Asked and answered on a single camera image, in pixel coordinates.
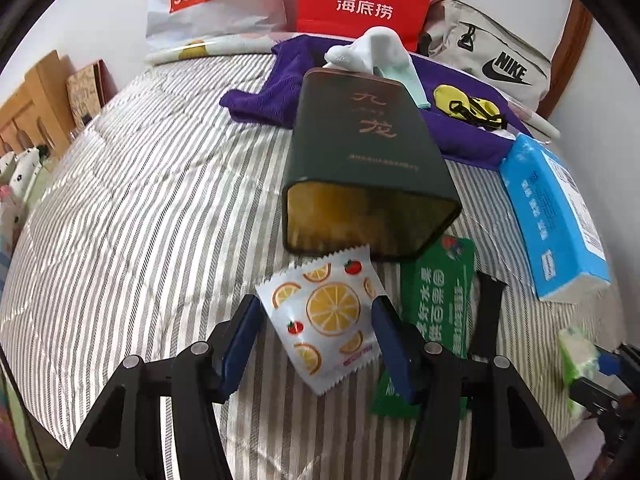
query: bed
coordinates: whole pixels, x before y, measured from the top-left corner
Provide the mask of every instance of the bed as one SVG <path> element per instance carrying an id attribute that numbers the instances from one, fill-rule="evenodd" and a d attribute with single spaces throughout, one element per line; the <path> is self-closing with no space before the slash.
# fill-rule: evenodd
<path id="1" fill-rule="evenodd" d="M 236 123 L 218 104 L 229 89 L 258 91 L 273 63 L 245 54 L 143 73 L 71 146 L 31 213 L 0 304 L 0 339 L 27 407 L 64 446 L 127 355 L 176 355 L 228 319 L 255 283 L 302 261 L 284 251 L 280 226 L 291 131 Z M 569 324 L 599 342 L 616 333 L 617 291 L 580 305 L 538 301 L 500 177 L 447 164 L 463 202 L 450 232 L 475 241 L 477 270 L 508 284 L 498 350 L 563 438 L 577 422 L 556 334 Z M 398 266 L 376 268 L 399 305 Z M 470 329 L 477 299 L 473 291 Z M 316 397 L 267 323 L 239 391 L 214 407 L 234 477 L 397 478 L 413 423 L 369 415 L 381 362 Z M 161 413 L 166 474 L 177 479 L 169 399 Z M 468 416 L 454 478 L 465 477 L 469 437 Z"/>

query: nike swoosh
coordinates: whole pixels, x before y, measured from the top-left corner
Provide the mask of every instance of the nike swoosh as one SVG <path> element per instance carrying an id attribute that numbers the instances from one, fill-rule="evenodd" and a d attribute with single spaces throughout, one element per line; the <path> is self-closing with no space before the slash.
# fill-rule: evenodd
<path id="1" fill-rule="evenodd" d="M 511 77 L 510 75 L 501 74 L 495 71 L 494 68 L 495 57 L 491 61 L 487 61 L 482 67 L 482 73 L 487 76 L 489 79 L 493 79 L 494 81 L 505 81 L 507 83 L 517 83 L 521 85 L 531 86 L 531 83 L 527 83 L 522 79 L 516 79 Z"/>

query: purple cloth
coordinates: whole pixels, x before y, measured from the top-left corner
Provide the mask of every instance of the purple cloth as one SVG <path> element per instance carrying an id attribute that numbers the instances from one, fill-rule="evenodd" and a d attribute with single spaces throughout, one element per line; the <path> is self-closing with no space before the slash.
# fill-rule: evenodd
<path id="1" fill-rule="evenodd" d="M 277 56 L 273 70 L 257 94 L 230 90 L 220 99 L 220 105 L 229 108 L 231 117 L 241 123 L 272 124 L 293 128 L 298 111 L 298 99 L 302 78 L 307 70 L 322 66 L 324 54 L 336 44 L 349 41 L 297 36 L 277 44 L 271 51 Z M 433 91 L 441 84 L 459 88 L 470 97 L 487 99 L 505 115 L 509 124 L 529 134 L 524 124 L 509 110 L 507 101 L 491 86 L 437 63 L 412 56 L 418 77 L 433 104 Z M 513 141 L 480 130 L 463 121 L 453 119 L 432 105 L 430 110 L 420 110 L 431 137 L 444 158 L 470 166 L 498 170 Z"/>

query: metal bolt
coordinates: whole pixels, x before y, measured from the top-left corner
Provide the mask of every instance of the metal bolt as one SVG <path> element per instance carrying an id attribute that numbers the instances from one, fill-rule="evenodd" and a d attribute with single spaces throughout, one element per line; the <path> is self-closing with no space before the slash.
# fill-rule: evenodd
<path id="1" fill-rule="evenodd" d="M 504 355 L 497 355 L 494 357 L 494 365 L 498 368 L 509 368 L 511 361 L 509 361 Z"/>
<path id="2" fill-rule="evenodd" d="M 125 368 L 135 368 L 136 366 L 138 366 L 139 362 L 140 362 L 140 358 L 137 355 L 129 355 L 124 358 L 122 365 Z"/>
<path id="3" fill-rule="evenodd" d="M 442 353 L 442 346 L 440 346 L 440 344 L 436 343 L 435 341 L 429 341 L 424 346 L 424 351 L 427 352 L 427 354 L 438 355 Z"/>
<path id="4" fill-rule="evenodd" d="M 195 355 L 206 354 L 209 351 L 209 345 L 203 341 L 198 341 L 191 345 L 191 353 Z"/>

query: blue tissue package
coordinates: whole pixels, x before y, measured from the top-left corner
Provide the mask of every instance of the blue tissue package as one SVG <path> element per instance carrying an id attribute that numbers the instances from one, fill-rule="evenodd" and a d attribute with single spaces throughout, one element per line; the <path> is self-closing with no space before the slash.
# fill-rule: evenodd
<path id="1" fill-rule="evenodd" d="M 527 248 L 540 300 L 578 303 L 609 285 L 609 269 L 593 219 L 562 161 L 519 135 L 500 175 Z"/>

